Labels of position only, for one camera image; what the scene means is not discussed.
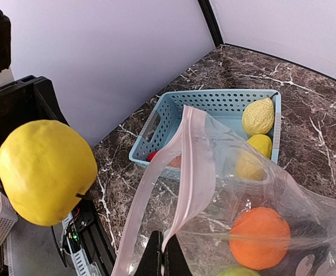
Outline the blue plastic basket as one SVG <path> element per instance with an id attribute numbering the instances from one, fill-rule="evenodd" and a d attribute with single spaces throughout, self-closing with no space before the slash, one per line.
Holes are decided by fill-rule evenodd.
<path id="1" fill-rule="evenodd" d="M 242 113 L 247 105 L 270 97 L 274 103 L 275 121 L 271 161 L 278 163 L 281 135 L 281 95 L 273 89 L 207 89 L 164 93 L 155 104 L 138 138 L 129 152 L 130 161 L 147 167 L 148 156 L 163 148 L 175 135 L 185 105 L 204 110 L 232 129 L 243 139 L 249 138 L 242 128 Z"/>

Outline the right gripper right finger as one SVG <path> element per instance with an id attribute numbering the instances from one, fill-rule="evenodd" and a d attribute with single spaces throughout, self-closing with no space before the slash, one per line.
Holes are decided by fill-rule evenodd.
<path id="1" fill-rule="evenodd" d="M 164 251 L 164 276 L 192 276 L 176 235 Z"/>

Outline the yellow lemon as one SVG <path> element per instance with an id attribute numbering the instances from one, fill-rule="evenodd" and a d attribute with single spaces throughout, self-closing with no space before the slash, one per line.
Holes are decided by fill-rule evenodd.
<path id="1" fill-rule="evenodd" d="M 37 120 L 19 126 L 0 147 L 0 179 L 15 211 L 32 224 L 59 224 L 97 177 L 87 141 L 68 125 Z"/>

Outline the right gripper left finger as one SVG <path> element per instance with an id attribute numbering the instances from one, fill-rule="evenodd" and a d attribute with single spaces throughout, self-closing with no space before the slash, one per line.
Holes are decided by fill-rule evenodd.
<path id="1" fill-rule="evenodd" d="M 138 276 L 162 275 L 162 242 L 162 233 L 153 231 L 138 265 Z"/>

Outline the left black frame post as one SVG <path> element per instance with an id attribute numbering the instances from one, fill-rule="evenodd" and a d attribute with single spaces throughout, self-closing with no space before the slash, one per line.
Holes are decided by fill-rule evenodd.
<path id="1" fill-rule="evenodd" d="M 198 4 L 200 5 L 215 47 L 222 45 L 224 43 L 223 38 L 210 1 L 198 0 Z"/>

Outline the red chili pepper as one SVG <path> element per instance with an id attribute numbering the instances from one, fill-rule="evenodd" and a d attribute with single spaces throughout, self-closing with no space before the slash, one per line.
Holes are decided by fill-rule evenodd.
<path id="1" fill-rule="evenodd" d="M 149 156 L 147 157 L 147 161 L 148 162 L 152 161 L 152 159 L 154 158 L 156 154 L 157 154 L 157 151 L 150 153 Z"/>

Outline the orange tangerine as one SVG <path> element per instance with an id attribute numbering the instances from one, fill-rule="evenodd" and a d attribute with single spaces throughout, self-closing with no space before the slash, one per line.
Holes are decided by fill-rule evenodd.
<path id="1" fill-rule="evenodd" d="M 264 270 L 283 260 L 290 241 L 289 224 L 274 209 L 257 207 L 236 219 L 230 230 L 229 245 L 240 265 Z"/>

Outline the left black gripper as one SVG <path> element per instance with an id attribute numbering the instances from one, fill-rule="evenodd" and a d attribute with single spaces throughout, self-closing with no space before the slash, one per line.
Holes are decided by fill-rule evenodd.
<path id="1" fill-rule="evenodd" d="M 67 123 L 51 80 L 30 75 L 0 88 L 0 146 L 17 127 L 43 119 Z"/>

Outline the green apple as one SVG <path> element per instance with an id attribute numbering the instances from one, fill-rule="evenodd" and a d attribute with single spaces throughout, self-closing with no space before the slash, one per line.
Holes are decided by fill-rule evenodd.
<path id="1" fill-rule="evenodd" d="M 220 272 L 217 276 L 259 276 L 259 273 L 246 267 L 234 267 Z"/>

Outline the large pink zip bag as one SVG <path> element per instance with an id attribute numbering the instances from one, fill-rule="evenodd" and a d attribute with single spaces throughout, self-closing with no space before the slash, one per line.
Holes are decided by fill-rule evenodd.
<path id="1" fill-rule="evenodd" d="M 236 177 L 241 151 L 262 162 L 263 180 Z M 162 275 L 164 251 L 174 235 L 192 275 L 245 267 L 231 253 L 230 230 L 257 207 L 274 209 L 291 230 L 283 260 L 255 270 L 259 275 L 336 275 L 336 200 L 300 186 L 230 128 L 186 106 L 175 135 L 140 179 L 112 273 L 138 275 L 153 231 L 163 235 Z"/>

